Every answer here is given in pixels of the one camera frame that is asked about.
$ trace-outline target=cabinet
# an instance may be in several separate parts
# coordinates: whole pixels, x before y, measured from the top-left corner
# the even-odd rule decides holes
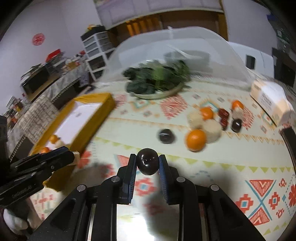
[[[81,36],[84,51],[88,57],[86,64],[94,81],[97,81],[103,74],[108,58],[115,49],[105,28],[103,26],[96,28]]]
[[[106,29],[132,18],[158,12],[205,8],[222,12],[219,0],[109,0],[96,8]]]

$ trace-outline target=table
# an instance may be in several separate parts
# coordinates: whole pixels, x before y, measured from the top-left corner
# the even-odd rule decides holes
[[[46,95],[50,99],[50,101],[54,103],[66,90],[68,90],[71,86],[78,82],[80,78],[84,77],[85,74],[88,74],[88,69],[86,62],[82,61],[78,67],[70,70],[65,75],[56,80],[52,85],[50,85],[42,93],[42,95]],[[7,147],[10,160],[13,159],[14,155],[16,154],[18,148],[25,140],[25,138],[26,136],[24,135],[23,130],[17,122],[8,135]]]
[[[126,165],[131,153],[152,148],[165,154],[169,165],[193,183],[219,185],[266,240],[277,240],[296,211],[295,170],[279,134],[282,126],[275,127],[246,91],[192,81],[191,89],[150,101],[125,93],[124,85],[96,89],[112,92],[117,107],[90,141],[66,190],[58,194],[45,188],[31,197],[39,216],[46,218],[77,185],[98,185]],[[218,120],[218,109],[230,111],[234,99],[245,105],[241,132],[234,133],[228,126],[221,138],[203,151],[187,150],[186,115],[210,106]],[[162,128],[174,132],[173,144],[159,142]],[[177,232],[178,207],[165,203],[158,174],[137,173],[131,205],[118,205],[118,240],[175,240]]]

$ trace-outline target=yellow tray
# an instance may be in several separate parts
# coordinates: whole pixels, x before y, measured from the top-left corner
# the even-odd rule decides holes
[[[70,151],[78,151],[80,154],[84,151],[90,139],[115,107],[115,101],[110,93],[89,94],[72,99],[61,110],[56,119],[51,123],[38,142],[34,145],[30,155],[39,153],[39,151],[47,144],[50,135],[55,133],[58,127],[63,123],[64,119],[74,109],[75,102],[81,102],[83,104],[102,103],[102,105],[94,112],[94,114],[80,129],[78,134],[76,134],[72,143],[67,145]],[[70,178],[74,168],[75,166],[72,165],[55,171],[52,176],[43,183],[44,186],[52,188],[56,191],[61,191],[65,187],[65,184]]]

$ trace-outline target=white wall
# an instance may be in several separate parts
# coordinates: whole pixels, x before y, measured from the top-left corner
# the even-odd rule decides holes
[[[276,33],[267,20],[269,10],[251,0],[223,0],[229,41],[271,55]]]
[[[44,63],[47,55],[60,48],[73,53],[73,44],[64,22],[59,0],[31,4],[15,19],[0,42],[0,113],[12,95],[21,97],[20,77],[31,66]],[[43,33],[40,46],[32,44],[35,34]]]
[[[65,24],[70,35],[73,52],[83,50],[80,36],[90,24],[101,24],[93,0],[59,0]]]

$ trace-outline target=orange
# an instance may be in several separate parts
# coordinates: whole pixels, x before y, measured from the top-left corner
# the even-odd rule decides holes
[[[57,135],[50,135],[50,137],[49,137],[49,141],[52,143],[52,144],[54,144],[54,143],[56,143],[57,141],[59,140],[59,138],[57,137]]]
[[[50,152],[50,149],[48,147],[43,147],[40,151],[40,153],[48,153]]]
[[[185,143],[190,151],[200,151],[204,148],[207,137],[202,130],[193,130],[185,138]]]
[[[244,109],[244,105],[239,100],[234,100],[232,102],[232,109],[234,110],[235,107],[239,107],[239,108]]]
[[[200,112],[203,116],[203,120],[213,119],[214,118],[214,112],[210,107],[203,107],[200,109]]]

